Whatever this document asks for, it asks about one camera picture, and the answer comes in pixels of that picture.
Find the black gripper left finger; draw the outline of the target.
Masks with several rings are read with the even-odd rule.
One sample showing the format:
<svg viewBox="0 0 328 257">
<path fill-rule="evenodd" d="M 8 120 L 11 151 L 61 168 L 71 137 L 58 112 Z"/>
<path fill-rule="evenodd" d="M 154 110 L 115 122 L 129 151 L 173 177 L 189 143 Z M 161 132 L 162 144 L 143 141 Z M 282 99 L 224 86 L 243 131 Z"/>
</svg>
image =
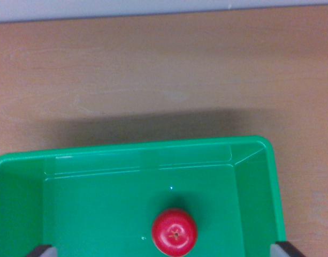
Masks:
<svg viewBox="0 0 328 257">
<path fill-rule="evenodd" d="M 58 251 L 52 245 L 38 245 L 26 257 L 58 257 Z"/>
</svg>

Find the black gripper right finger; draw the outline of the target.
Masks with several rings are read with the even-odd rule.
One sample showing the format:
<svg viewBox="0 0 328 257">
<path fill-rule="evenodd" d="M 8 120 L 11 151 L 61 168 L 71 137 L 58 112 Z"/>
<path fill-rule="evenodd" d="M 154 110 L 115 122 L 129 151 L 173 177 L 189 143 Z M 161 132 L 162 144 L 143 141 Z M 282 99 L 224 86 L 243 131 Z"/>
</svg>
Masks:
<svg viewBox="0 0 328 257">
<path fill-rule="evenodd" d="M 270 257 L 306 257 L 289 241 L 277 241 L 270 246 Z"/>
</svg>

